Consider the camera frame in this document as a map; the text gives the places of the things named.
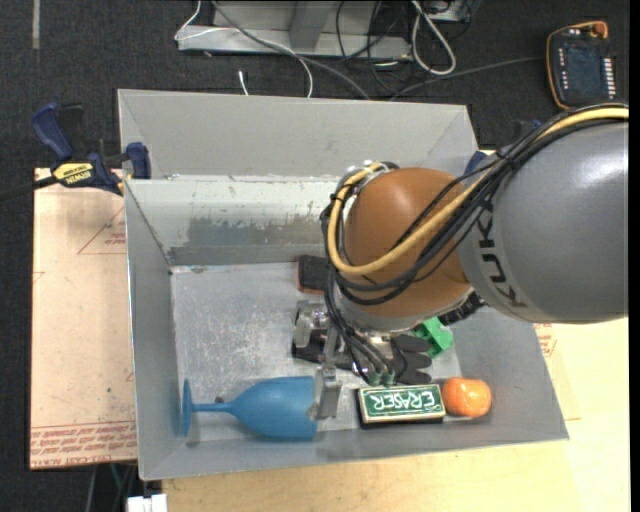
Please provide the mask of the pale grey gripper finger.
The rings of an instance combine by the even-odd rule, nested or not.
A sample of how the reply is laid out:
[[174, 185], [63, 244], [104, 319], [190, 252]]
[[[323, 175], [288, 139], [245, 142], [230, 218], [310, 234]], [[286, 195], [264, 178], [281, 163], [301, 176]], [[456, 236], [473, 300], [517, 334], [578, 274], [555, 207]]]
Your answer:
[[319, 367], [314, 377], [313, 420], [334, 418], [338, 411], [342, 382], [335, 367]]

